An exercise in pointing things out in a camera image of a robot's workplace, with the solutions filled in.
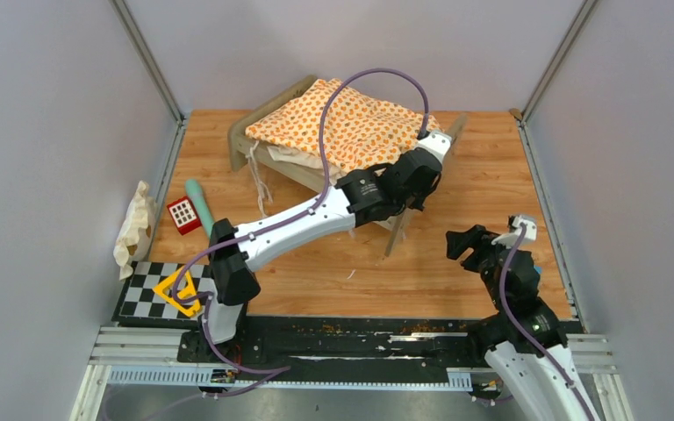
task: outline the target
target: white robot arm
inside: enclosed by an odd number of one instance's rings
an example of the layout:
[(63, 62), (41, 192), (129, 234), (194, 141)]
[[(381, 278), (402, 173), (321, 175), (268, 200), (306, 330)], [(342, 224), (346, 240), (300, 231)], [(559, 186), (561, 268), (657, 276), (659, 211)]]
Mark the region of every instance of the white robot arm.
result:
[(351, 171), (329, 187), (325, 200), (309, 215), (262, 235), (252, 232), (310, 210), (317, 198), (259, 221), (236, 226), (227, 219), (216, 222), (211, 245), (228, 239), (248, 239), (211, 255), (216, 298), (207, 305), (211, 306), (208, 326), (215, 343), (236, 334), (236, 321), (244, 303), (260, 292), (254, 272), (271, 260), (328, 234), (385, 220), (406, 207), (422, 210), (423, 201), (441, 179), (442, 162), (451, 142), (447, 134), (432, 131), (418, 140), (413, 150), (402, 153), (396, 163)]
[[(501, 235), (486, 231), (481, 225), (475, 225), (466, 232), (446, 234), (450, 259), (458, 259), (468, 248), (474, 250), (462, 261), (462, 267), (482, 276), (499, 310), (497, 315), (470, 327), (471, 352), (478, 360), (484, 359), (495, 369), (529, 419), (599, 421), (590, 397), (584, 392), (559, 321), (538, 297), (540, 278), (530, 252), (513, 255), (505, 276), (505, 291), (500, 291), (503, 261), (509, 253), (513, 253), (513, 244), (521, 236), (520, 244), (536, 240), (533, 218), (513, 216), (508, 226), (510, 232)], [(501, 305), (503, 294), (516, 320), (531, 337), (541, 342), (548, 355), (542, 354), (513, 325), (510, 315)], [(563, 368), (569, 379), (563, 378), (556, 365)]]

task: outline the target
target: wooden floor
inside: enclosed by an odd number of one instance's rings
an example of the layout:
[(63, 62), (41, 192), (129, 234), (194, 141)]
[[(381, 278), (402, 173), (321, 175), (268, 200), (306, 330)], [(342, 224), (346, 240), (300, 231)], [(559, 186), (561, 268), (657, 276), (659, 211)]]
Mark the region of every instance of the wooden floor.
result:
[[(184, 196), (184, 182), (203, 186), (213, 216), (232, 224), (260, 219), (248, 167), (229, 168), (226, 131), (245, 111), (194, 111), (167, 194)], [(448, 126), (457, 112), (435, 112)], [(268, 168), (260, 168), (274, 202), (272, 215), (315, 196)], [(560, 318), (570, 317), (549, 236), (536, 198), (513, 118), (503, 112), (472, 112), (451, 156), (440, 187), (414, 217), (406, 241), (384, 257), (389, 232), (375, 224), (324, 237), (272, 261), (257, 273), (262, 293), (250, 314), (330, 315), (398, 318), (484, 318), (494, 314), (478, 274), (447, 260), (445, 232), (474, 224), (506, 232), (513, 213), (536, 216), (538, 240), (527, 247), (543, 268), (541, 297)], [(180, 236), (168, 213), (157, 230), (152, 261), (183, 263), (206, 248), (202, 229)]]

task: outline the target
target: red block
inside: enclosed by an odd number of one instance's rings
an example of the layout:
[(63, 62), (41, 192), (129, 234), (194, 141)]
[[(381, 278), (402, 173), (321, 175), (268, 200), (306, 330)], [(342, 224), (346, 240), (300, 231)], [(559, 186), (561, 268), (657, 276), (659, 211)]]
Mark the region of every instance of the red block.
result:
[(192, 201), (187, 196), (168, 204), (167, 210), (175, 223), (176, 230), (182, 235), (203, 226), (200, 218), (197, 217), (195, 207), (192, 206)]

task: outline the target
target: black and white checkerboard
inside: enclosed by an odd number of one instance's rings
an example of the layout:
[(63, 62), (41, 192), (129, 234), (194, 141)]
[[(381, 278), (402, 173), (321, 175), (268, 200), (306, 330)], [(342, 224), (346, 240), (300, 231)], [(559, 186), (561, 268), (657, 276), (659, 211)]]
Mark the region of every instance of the black and white checkerboard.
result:
[[(177, 263), (136, 263), (133, 275), (125, 281), (112, 321), (123, 326), (197, 327), (197, 316), (188, 318), (175, 306), (154, 293), (154, 287), (184, 265)], [(212, 290), (212, 279), (203, 277), (204, 265), (190, 268), (192, 283), (197, 292)]]

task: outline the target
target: green cylinder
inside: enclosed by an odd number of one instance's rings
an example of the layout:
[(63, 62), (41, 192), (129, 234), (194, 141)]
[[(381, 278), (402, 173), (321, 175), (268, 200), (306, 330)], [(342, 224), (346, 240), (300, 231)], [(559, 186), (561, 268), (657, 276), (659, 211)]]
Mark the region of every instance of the green cylinder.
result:
[(203, 229), (209, 239), (213, 229), (213, 215), (211, 214), (211, 210), (208, 209), (208, 203), (205, 202), (203, 188), (200, 187), (200, 183), (197, 182), (197, 180), (190, 178), (188, 181), (184, 182), (184, 191), (187, 193), (187, 197), (192, 201), (192, 205), (195, 206), (197, 217), (200, 218), (200, 223), (203, 224)]

